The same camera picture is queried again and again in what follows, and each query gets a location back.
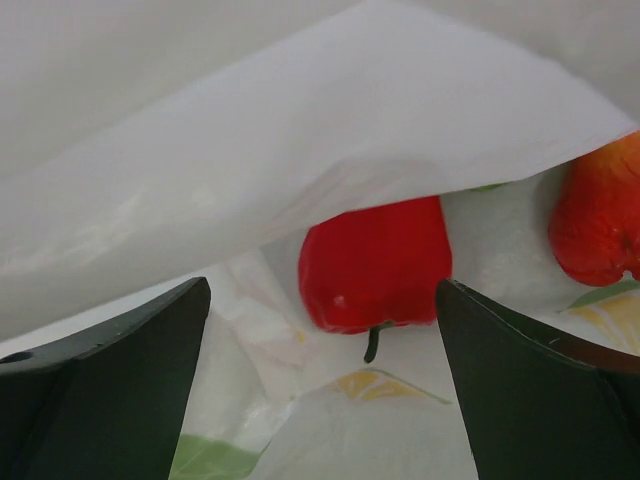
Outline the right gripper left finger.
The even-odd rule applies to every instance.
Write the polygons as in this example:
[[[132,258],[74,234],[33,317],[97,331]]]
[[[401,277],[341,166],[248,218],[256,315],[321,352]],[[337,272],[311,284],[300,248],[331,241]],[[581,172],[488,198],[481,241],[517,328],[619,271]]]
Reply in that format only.
[[[168,478],[210,301],[207,280],[192,278],[3,357],[2,478]]]

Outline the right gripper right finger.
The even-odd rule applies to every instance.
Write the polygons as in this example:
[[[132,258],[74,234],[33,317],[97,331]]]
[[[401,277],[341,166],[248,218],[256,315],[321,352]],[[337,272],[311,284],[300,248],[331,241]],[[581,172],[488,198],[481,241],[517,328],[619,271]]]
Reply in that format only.
[[[454,280],[436,308],[479,478],[638,478],[638,357]]]

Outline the fake red fruit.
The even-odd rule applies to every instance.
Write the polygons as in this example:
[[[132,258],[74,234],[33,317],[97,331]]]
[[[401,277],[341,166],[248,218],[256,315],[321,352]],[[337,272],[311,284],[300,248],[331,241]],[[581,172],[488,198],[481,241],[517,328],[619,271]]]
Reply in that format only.
[[[372,362],[383,330],[430,325],[435,294],[452,274],[437,196],[346,212],[309,229],[297,266],[302,303],[327,333],[368,336]]]

